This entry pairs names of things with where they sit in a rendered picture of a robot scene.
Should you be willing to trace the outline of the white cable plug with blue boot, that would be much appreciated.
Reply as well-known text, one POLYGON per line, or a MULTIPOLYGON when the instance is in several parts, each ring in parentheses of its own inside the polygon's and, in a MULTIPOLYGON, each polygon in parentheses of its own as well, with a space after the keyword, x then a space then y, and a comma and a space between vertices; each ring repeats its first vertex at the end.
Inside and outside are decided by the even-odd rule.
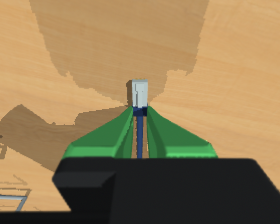
POLYGON ((133 117, 147 117, 147 95, 148 95, 148 80, 133 79, 132 80, 132 107, 133 117))

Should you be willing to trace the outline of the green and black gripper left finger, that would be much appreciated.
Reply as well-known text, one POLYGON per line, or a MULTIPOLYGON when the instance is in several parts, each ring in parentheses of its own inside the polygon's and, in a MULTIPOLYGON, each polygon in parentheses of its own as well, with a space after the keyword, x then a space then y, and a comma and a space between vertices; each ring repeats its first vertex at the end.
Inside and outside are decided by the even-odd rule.
POLYGON ((131 158, 133 124, 133 107, 129 106, 115 119, 70 143, 62 159, 77 156, 131 158))

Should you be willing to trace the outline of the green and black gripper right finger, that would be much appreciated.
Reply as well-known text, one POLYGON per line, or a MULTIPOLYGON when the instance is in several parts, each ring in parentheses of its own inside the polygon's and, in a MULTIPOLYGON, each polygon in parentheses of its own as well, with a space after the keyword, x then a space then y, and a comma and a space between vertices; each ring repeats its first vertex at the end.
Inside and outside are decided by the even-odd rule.
POLYGON ((151 106, 146 120, 149 158, 219 158, 211 143, 162 117, 151 106))

